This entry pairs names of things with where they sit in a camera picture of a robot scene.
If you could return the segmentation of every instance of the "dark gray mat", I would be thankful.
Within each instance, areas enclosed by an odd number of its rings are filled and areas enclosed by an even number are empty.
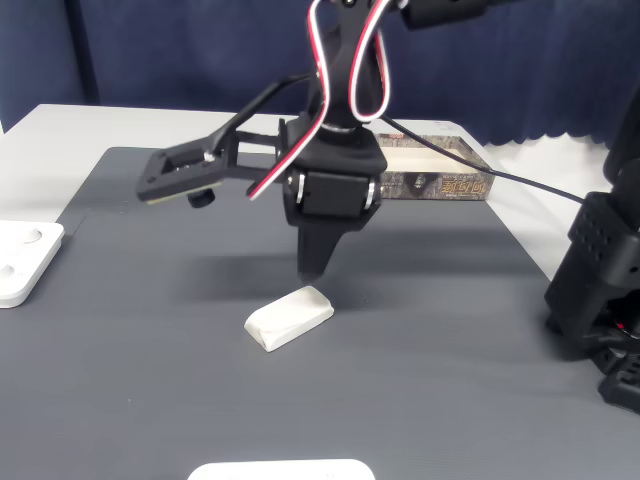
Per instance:
[[[146,156],[107,152],[42,281],[0,311],[0,478],[301,458],[394,480],[638,475],[640,418],[553,347],[547,280],[484,203],[386,202],[318,284],[335,316],[266,354],[244,321],[299,287],[280,189],[149,207]]]

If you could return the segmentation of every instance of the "blue curtain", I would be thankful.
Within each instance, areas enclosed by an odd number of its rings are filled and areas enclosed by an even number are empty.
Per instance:
[[[67,1],[81,7],[90,57],[80,58],[103,105],[234,111],[311,65],[309,0]],[[523,0],[413,33],[395,14],[384,28],[389,113],[451,120],[482,143],[565,132],[611,142],[640,86],[638,0]],[[305,96],[294,87],[268,111],[297,113]]]
[[[63,0],[0,0],[0,121],[41,103],[84,103]]]

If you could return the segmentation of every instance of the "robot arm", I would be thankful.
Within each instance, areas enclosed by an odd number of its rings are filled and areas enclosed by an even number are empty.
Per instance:
[[[331,0],[338,23],[321,34],[313,0],[307,18],[316,68],[310,76],[278,82],[209,137],[154,152],[139,181],[138,197],[156,203],[187,195],[195,208],[214,201],[225,178],[249,180],[251,200],[273,182],[284,183],[287,221],[298,228],[298,273],[309,282],[324,273],[338,241],[361,230],[380,206],[380,175],[387,163],[364,127],[389,103],[390,76],[378,25],[401,10],[410,29],[481,15],[504,0]],[[311,80],[306,109],[277,136],[237,129],[286,86]],[[238,165],[240,143],[272,146],[271,169]]]

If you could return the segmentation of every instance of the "white plastic object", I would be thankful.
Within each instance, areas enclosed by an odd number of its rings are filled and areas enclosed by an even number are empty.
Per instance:
[[[42,232],[40,230],[38,230],[36,227],[30,227],[22,235],[22,243],[37,242],[41,238],[42,238]]]
[[[375,480],[358,460],[209,463],[188,480]]]
[[[272,352],[332,315],[327,297],[313,287],[304,287],[253,312],[244,328],[267,352]]]
[[[26,300],[62,243],[57,223],[0,221],[0,308]]]

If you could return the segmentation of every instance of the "cardboard box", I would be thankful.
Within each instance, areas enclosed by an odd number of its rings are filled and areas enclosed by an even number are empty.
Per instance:
[[[451,134],[421,136],[474,164],[489,167],[454,129]],[[491,191],[492,175],[457,163],[401,133],[378,134],[376,138],[389,165],[382,175],[382,198],[486,200]]]

